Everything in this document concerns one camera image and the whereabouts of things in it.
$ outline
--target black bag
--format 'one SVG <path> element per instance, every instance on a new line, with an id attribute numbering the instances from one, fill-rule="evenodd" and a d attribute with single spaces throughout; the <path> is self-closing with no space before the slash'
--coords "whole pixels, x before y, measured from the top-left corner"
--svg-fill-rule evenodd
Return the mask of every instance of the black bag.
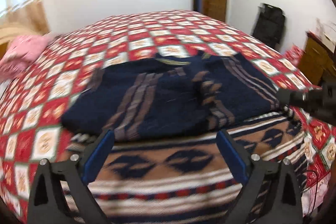
<path id="1" fill-rule="evenodd" d="M 252 36 L 267 46 L 275 48 L 282 38 L 286 17 L 279 7 L 265 3 L 262 5 L 263 7 L 259 7 L 259 17 Z"/>

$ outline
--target wooden furniture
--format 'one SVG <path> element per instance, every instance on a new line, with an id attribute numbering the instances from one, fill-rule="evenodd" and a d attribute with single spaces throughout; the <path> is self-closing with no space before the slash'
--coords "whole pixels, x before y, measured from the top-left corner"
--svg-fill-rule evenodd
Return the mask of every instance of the wooden furniture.
<path id="1" fill-rule="evenodd" d="M 8 42 L 0 42 L 0 60 L 5 55 L 7 49 Z"/>
<path id="2" fill-rule="evenodd" d="M 298 69 L 313 85 L 321 85 L 326 81 L 336 82 L 336 56 L 312 32 L 307 32 L 307 36 Z"/>

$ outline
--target red cloth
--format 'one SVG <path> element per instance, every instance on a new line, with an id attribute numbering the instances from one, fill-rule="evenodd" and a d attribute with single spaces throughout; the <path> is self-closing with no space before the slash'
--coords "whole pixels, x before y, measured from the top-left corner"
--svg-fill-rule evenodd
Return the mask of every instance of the red cloth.
<path id="1" fill-rule="evenodd" d="M 293 45 L 290 50 L 287 50 L 284 56 L 295 66 L 299 64 L 301 57 L 303 55 L 303 50 L 298 46 Z"/>

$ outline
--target drawer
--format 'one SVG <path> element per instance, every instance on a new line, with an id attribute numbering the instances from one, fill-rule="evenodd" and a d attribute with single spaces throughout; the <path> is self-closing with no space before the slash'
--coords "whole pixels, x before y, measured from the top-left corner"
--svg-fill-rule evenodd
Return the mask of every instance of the drawer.
<path id="1" fill-rule="evenodd" d="M 324 82 L 336 82 L 336 76 L 331 74 L 328 70 L 325 70 L 322 75 Z"/>
<path id="2" fill-rule="evenodd" d="M 313 85 L 319 84 L 324 69 L 321 65 L 315 63 L 310 55 L 304 53 L 297 68 Z"/>
<path id="3" fill-rule="evenodd" d="M 325 70 L 327 70 L 331 75 L 333 75 L 336 78 L 336 66 L 334 65 L 334 62 L 331 59 L 328 61 Z"/>
<path id="4" fill-rule="evenodd" d="M 310 37 L 307 40 L 305 53 L 311 57 L 314 63 L 321 66 L 325 66 L 330 59 L 327 51 Z"/>

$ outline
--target red checkered bedspread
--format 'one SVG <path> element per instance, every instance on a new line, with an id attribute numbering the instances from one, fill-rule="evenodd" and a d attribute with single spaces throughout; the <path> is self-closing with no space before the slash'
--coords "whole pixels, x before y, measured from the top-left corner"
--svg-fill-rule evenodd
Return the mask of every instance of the red checkered bedspread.
<path id="1" fill-rule="evenodd" d="M 305 76 L 275 50 L 245 33 L 197 12 L 172 10 L 111 16 L 58 38 L 34 65 L 15 79 L 0 105 L 0 195 L 26 220 L 30 185 L 39 160 L 57 161 L 71 134 L 59 118 L 88 83 L 94 68 L 163 55 L 187 57 L 241 52 L 275 85 L 311 87 Z M 336 129 L 295 110 L 306 130 L 309 168 L 319 175 L 323 196 L 335 156 Z M 307 175 L 307 185 L 316 181 Z M 305 195 L 311 200 L 311 192 Z"/>

